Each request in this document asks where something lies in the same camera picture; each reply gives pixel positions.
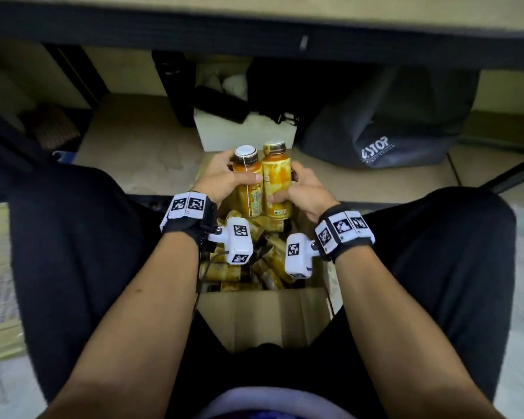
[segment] tile floor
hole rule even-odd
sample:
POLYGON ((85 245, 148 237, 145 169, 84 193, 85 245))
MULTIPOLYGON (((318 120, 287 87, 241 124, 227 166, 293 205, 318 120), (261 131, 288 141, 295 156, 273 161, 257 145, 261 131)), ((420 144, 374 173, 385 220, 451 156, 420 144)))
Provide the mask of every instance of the tile floor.
MULTIPOLYGON (((166 98, 107 98, 93 119, 77 163, 104 169, 128 193, 186 190, 204 154, 196 131, 178 126, 169 110, 166 98)), ((481 185, 524 160, 524 155, 469 146, 456 146, 450 154, 462 183, 470 186, 481 185)), ((447 161, 423 168, 353 171, 296 150, 292 157, 312 167, 336 197, 346 201, 404 203, 456 184, 447 161)), ((524 419, 524 184, 503 197, 518 219, 516 292, 495 405, 509 419, 524 419)), ((0 419, 31 419, 44 406, 27 357, 0 362, 0 419)))

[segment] person's left arm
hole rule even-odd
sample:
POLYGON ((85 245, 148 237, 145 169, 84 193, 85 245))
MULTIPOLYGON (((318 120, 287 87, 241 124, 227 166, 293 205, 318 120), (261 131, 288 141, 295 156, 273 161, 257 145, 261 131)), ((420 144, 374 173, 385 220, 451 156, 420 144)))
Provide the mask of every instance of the person's left arm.
MULTIPOLYGON (((254 173, 214 155, 193 190, 220 204, 254 173)), ((198 246, 166 233, 86 344, 72 374, 40 419, 162 418, 173 390, 196 301, 198 246)))

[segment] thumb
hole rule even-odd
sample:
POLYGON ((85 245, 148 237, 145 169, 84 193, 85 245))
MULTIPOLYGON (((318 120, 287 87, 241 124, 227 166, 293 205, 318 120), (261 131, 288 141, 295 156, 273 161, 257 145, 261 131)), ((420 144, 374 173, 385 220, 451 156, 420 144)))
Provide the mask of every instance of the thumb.
POLYGON ((285 200, 291 200, 291 195, 289 194, 290 188, 291 187, 289 187, 288 189, 282 189, 282 190, 276 191, 273 194, 268 195, 267 196, 268 201, 270 203, 283 203, 285 200))
POLYGON ((264 176, 254 172, 233 172, 235 185, 258 184, 264 180, 264 176))

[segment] person's right arm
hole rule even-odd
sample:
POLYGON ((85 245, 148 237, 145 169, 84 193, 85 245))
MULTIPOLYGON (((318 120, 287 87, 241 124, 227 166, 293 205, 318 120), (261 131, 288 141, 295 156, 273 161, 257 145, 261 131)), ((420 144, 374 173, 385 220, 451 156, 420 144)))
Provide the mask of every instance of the person's right arm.
MULTIPOLYGON (((316 223, 338 201, 312 170, 292 167, 298 182, 269 200, 289 199, 316 223)), ((372 248, 349 249, 336 259, 336 270, 351 334, 390 419, 503 418, 372 248)))

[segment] bottle cap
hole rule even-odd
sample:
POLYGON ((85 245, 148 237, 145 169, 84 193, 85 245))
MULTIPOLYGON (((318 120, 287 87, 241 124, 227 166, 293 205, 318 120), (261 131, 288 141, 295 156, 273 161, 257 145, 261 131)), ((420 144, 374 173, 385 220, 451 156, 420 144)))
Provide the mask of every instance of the bottle cap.
POLYGON ((266 144, 264 144, 264 154, 281 154, 285 152, 285 141, 268 141, 266 144))
POLYGON ((235 149, 235 162, 251 165, 258 161, 258 150, 251 145, 240 145, 235 149))

